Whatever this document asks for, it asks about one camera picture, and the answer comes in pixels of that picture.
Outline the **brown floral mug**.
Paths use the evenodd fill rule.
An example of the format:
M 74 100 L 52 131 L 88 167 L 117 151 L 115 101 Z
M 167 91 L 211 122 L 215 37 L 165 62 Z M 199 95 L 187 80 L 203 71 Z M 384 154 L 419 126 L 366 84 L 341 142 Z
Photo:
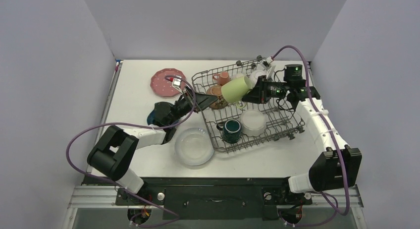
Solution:
M 212 109 L 222 109 L 228 105 L 226 100 L 224 99 L 222 92 L 221 92 L 221 86 L 220 85 L 214 85 L 207 89 L 206 94 L 208 95 L 214 95 L 218 97 L 218 100 L 215 101 L 210 105 L 210 108 Z

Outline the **light green mug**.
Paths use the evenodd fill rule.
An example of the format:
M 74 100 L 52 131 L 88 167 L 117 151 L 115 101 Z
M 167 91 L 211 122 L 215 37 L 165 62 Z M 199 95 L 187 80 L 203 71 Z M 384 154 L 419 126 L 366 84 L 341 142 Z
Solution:
M 235 78 L 221 87 L 224 100 L 229 104 L 235 104 L 237 108 L 243 109 L 247 103 L 242 98 L 254 87 L 254 84 L 247 76 Z

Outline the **small white cup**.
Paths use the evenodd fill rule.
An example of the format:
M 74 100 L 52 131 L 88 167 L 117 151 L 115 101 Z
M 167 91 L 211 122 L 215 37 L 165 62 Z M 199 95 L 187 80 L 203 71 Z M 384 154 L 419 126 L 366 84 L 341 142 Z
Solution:
M 245 75 L 243 73 L 237 73 L 235 75 L 232 75 L 230 79 L 234 80 L 234 79 L 241 78 L 241 77 L 244 77 L 244 76 Z

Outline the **small orange cup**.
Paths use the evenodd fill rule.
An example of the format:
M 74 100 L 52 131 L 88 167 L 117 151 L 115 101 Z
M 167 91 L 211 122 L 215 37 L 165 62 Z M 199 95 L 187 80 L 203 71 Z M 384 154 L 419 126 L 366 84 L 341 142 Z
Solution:
M 212 76 L 212 78 L 219 86 L 223 86 L 230 81 L 230 75 L 227 71 L 216 73 Z

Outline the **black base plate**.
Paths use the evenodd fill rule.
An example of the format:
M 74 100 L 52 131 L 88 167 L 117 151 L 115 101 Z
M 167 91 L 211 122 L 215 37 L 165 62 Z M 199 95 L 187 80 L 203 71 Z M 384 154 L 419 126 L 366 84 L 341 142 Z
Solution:
M 287 178 L 146 177 L 138 195 L 170 211 L 163 220 L 277 220 L 301 217 L 311 196 L 292 193 Z

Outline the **blue leaf-shaped plate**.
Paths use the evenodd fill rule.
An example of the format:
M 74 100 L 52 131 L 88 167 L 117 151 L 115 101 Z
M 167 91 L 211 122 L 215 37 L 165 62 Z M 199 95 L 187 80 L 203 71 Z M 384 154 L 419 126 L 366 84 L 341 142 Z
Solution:
M 169 102 L 155 103 L 154 109 L 147 117 L 148 125 L 169 126 L 178 123 L 179 118 L 172 114 L 172 107 L 174 105 Z

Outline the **white fluted bowl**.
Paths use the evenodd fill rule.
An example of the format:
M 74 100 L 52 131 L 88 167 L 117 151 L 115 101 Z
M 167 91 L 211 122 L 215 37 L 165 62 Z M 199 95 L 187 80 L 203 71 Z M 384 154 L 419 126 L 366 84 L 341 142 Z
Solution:
M 266 129 L 266 117 L 257 110 L 244 111 L 240 116 L 240 123 L 242 133 L 250 137 L 260 136 Z

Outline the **white deep plate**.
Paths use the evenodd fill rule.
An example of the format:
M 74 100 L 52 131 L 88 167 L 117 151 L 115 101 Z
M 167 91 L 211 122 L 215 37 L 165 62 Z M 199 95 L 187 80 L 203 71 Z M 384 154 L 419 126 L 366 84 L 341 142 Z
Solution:
M 182 131 L 175 141 L 174 151 L 178 161 L 193 167 L 208 162 L 215 152 L 208 132 L 198 127 Z

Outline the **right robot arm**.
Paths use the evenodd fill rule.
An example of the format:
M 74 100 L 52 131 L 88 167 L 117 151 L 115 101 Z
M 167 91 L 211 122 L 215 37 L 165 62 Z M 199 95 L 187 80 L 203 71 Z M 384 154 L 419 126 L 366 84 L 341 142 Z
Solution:
M 290 177 L 288 184 L 280 188 L 280 198 L 291 203 L 299 193 L 354 186 L 362 161 L 360 150 L 350 147 L 333 126 L 320 94 L 310 85 L 308 67 L 289 64 L 283 71 L 283 81 L 275 81 L 273 67 L 258 67 L 250 75 L 253 89 L 242 98 L 244 102 L 255 104 L 266 103 L 271 98 L 286 98 L 304 121 L 320 152 L 308 173 Z

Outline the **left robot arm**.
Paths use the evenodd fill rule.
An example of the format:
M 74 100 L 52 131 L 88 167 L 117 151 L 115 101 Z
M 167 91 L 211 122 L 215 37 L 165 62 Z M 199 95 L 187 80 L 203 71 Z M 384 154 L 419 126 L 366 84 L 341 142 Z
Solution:
M 152 122 L 147 128 L 123 129 L 116 125 L 109 126 L 87 157 L 92 166 L 109 179 L 127 189 L 128 197 L 135 204 L 147 200 L 148 191 L 144 181 L 129 168 L 137 149 L 162 145 L 169 142 L 176 132 L 176 124 L 191 111 L 196 113 L 208 108 L 217 101 L 217 96 L 196 94 L 193 97 L 183 94 L 175 103 L 157 102 L 150 113 Z

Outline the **white round bowl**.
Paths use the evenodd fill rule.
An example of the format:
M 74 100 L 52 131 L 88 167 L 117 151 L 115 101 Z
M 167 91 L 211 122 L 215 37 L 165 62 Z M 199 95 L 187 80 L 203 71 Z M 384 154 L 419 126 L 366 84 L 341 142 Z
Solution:
M 252 82 L 253 87 L 255 87 L 255 85 L 257 84 L 257 81 L 258 81 L 260 76 L 266 76 L 266 75 L 267 75 L 267 71 L 265 71 L 265 70 L 255 70 L 255 71 L 253 71 L 249 76 L 249 79 Z

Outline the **aluminium rail frame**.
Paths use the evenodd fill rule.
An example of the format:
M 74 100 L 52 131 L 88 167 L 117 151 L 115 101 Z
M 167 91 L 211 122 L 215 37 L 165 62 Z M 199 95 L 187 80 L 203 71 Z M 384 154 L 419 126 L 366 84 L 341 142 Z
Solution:
M 357 229 L 367 229 L 367 223 L 363 215 L 363 202 L 357 186 L 349 188 L 351 212 Z M 73 190 L 68 204 L 67 219 L 65 225 L 72 225 L 75 221 L 78 209 L 141 209 L 142 206 L 117 205 L 116 190 L 113 186 L 77 186 Z

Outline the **dark green mug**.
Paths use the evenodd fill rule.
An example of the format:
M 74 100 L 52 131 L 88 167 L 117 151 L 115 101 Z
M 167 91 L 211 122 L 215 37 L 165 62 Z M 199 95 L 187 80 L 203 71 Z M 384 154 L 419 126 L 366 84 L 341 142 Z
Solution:
M 224 142 L 235 144 L 241 138 L 242 125 L 240 121 L 236 119 L 219 122 L 217 123 L 216 128 L 222 132 L 221 137 Z

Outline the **pink polka dot plate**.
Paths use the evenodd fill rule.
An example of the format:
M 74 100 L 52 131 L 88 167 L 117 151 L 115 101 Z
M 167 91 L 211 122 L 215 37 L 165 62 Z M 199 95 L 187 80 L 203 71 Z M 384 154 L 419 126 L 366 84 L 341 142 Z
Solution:
M 184 73 L 176 68 L 164 68 L 157 71 L 150 80 L 150 88 L 159 97 L 173 98 L 180 94 L 172 87 L 172 82 L 165 79 L 167 75 L 174 75 L 186 80 Z

